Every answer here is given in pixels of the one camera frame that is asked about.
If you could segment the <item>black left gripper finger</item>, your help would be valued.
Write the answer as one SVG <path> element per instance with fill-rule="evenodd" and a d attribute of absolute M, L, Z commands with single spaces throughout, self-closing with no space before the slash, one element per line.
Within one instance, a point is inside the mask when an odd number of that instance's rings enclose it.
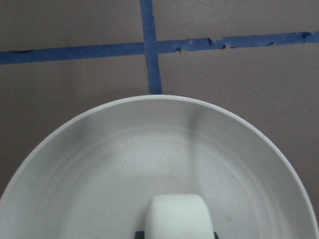
<path fill-rule="evenodd" d="M 144 231 L 135 232 L 134 239 L 144 239 L 144 238 L 145 238 L 145 232 Z"/>

